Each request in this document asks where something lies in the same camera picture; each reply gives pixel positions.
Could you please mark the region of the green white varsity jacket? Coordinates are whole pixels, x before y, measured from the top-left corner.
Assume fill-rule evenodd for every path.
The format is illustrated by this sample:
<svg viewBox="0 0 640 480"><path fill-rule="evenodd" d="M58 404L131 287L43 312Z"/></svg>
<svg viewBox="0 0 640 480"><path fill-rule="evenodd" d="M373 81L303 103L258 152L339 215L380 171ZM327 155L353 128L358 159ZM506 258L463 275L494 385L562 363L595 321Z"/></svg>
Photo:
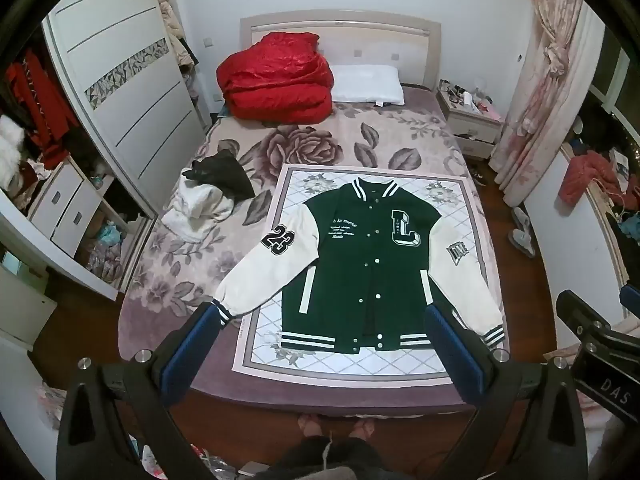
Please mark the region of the green white varsity jacket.
<svg viewBox="0 0 640 480"><path fill-rule="evenodd" d="M357 178L296 206L227 274L214 303L229 323L274 295L288 349L428 349L430 304L488 348L504 338L469 240L394 181Z"/></svg>

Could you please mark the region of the red hanging clothes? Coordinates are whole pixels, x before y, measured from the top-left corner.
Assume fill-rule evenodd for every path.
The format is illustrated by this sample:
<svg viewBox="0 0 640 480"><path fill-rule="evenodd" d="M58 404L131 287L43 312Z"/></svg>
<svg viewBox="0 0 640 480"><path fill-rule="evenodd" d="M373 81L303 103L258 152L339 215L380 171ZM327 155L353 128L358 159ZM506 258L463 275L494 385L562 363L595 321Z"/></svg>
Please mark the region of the red hanging clothes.
<svg viewBox="0 0 640 480"><path fill-rule="evenodd" d="M17 103L24 105L32 118L29 137L40 149L44 168L54 169L68 155L64 136L79 127L73 110L32 50L8 67L6 82Z"/></svg>

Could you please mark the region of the grey slippers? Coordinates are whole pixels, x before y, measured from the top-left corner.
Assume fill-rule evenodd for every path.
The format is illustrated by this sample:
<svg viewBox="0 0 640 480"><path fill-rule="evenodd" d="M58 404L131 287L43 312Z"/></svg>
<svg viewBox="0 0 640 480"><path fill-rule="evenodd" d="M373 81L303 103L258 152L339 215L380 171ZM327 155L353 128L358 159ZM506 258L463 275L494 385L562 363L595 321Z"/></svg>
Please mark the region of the grey slippers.
<svg viewBox="0 0 640 480"><path fill-rule="evenodd" d="M512 219L515 228L508 234L509 242L528 258L536 256L532 232L530 232L530 219L521 207L514 207Z"/></svg>

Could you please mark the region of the white quilted floral mat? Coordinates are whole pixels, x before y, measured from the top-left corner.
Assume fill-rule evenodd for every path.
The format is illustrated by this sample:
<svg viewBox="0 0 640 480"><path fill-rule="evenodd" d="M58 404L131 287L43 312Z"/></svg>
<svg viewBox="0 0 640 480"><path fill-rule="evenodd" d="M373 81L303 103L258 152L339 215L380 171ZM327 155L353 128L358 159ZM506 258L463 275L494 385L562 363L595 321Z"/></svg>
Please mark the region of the white quilted floral mat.
<svg viewBox="0 0 640 480"><path fill-rule="evenodd" d="M290 165L264 234L216 298L235 318L277 326L283 350L334 370L442 380L433 347L442 318L483 348L503 344L495 284L462 179Z"/></svg>

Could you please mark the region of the operator feet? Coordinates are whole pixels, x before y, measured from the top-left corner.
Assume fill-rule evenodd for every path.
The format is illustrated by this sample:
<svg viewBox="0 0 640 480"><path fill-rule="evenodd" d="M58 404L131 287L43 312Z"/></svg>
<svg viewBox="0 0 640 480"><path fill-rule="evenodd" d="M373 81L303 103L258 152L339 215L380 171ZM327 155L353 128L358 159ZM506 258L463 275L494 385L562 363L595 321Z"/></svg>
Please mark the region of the operator feet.
<svg viewBox="0 0 640 480"><path fill-rule="evenodd" d="M324 420L317 415L300 415L297 419L297 426L305 438L329 437L330 434L337 434L338 436L370 441L375 432L375 422L372 418L357 418L349 432L346 432L346 422Z"/></svg>

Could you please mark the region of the red garment on ledge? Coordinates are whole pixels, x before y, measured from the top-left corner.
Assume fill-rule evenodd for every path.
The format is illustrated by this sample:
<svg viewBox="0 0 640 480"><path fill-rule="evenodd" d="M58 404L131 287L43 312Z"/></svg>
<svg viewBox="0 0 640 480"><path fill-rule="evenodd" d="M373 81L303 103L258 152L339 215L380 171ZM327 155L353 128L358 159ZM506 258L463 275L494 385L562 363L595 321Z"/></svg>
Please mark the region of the red garment on ledge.
<svg viewBox="0 0 640 480"><path fill-rule="evenodd" d="M560 186L560 200L567 206L575 207L591 182L596 182L616 205L625 205L624 193L612 164L591 150L570 160Z"/></svg>

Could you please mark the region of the cream fluffy garment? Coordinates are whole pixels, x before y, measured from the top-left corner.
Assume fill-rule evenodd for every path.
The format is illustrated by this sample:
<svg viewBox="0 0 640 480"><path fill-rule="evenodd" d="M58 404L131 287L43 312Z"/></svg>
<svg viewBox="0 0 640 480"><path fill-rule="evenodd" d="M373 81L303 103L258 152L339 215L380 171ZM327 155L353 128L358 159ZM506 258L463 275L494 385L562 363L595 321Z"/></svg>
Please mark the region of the cream fluffy garment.
<svg viewBox="0 0 640 480"><path fill-rule="evenodd" d="M181 176L160 222L180 240L201 243L215 226L231 216L233 207L234 200L215 185Z"/></svg>

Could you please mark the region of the black garment on bed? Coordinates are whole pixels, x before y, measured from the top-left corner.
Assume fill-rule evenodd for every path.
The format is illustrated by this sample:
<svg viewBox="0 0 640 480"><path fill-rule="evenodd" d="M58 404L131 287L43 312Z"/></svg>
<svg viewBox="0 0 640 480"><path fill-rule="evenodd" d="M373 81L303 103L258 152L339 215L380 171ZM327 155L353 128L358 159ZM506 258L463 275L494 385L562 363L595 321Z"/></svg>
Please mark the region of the black garment on bed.
<svg viewBox="0 0 640 480"><path fill-rule="evenodd" d="M236 202L255 197L250 179L239 161L229 150L221 150L213 156L194 160L182 173L197 184L209 184L219 188L224 196Z"/></svg>

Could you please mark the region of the white bedside table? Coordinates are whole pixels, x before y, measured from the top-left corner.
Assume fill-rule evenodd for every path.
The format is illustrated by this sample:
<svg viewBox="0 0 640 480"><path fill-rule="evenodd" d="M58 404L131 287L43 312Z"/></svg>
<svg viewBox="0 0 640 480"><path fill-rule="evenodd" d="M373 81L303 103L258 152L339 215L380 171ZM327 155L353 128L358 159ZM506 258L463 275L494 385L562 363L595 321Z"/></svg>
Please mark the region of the white bedside table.
<svg viewBox="0 0 640 480"><path fill-rule="evenodd" d="M462 153L488 159L503 126L492 105L478 106L472 94L446 79L439 81L436 98Z"/></svg>

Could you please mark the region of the pink floral curtain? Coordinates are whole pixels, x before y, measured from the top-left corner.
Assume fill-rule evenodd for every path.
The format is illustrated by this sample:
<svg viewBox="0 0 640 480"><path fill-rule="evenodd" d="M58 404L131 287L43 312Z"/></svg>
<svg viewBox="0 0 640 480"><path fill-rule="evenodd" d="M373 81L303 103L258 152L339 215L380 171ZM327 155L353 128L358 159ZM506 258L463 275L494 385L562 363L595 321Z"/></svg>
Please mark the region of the pink floral curtain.
<svg viewBox="0 0 640 480"><path fill-rule="evenodd" d="M504 202L518 206L539 178L534 144L570 68L570 45L582 0L532 0L533 30L510 110L489 167Z"/></svg>

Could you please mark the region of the white pillow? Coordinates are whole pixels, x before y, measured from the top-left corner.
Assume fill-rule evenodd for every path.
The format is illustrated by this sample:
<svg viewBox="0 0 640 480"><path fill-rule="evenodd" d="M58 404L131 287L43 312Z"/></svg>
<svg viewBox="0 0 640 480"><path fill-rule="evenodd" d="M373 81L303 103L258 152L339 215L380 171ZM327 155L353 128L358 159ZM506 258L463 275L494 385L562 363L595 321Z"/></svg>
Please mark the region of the white pillow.
<svg viewBox="0 0 640 480"><path fill-rule="evenodd" d="M331 90L334 103L405 104L399 70L391 65L337 65L330 70L334 84Z"/></svg>

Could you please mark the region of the beige bed headboard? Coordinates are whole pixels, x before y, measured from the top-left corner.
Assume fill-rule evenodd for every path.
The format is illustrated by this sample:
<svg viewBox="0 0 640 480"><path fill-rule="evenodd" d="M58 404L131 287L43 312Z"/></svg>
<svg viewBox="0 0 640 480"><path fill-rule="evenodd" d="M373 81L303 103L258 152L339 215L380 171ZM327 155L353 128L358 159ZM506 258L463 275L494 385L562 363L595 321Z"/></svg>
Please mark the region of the beige bed headboard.
<svg viewBox="0 0 640 480"><path fill-rule="evenodd" d="M414 16L363 10L300 10L240 19L240 45L256 44L270 32L312 32L331 64L390 65L403 84L437 87L442 25Z"/></svg>

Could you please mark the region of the red folded duvet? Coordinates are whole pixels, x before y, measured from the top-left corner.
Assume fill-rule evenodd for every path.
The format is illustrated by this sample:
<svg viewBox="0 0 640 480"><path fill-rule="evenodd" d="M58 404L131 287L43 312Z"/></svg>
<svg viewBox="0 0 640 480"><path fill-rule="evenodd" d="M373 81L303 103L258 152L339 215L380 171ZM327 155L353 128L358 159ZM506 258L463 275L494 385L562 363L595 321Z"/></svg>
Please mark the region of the red folded duvet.
<svg viewBox="0 0 640 480"><path fill-rule="evenodd" d="M334 78L312 32L270 32L216 71L231 114L277 124L318 124L332 113Z"/></svg>

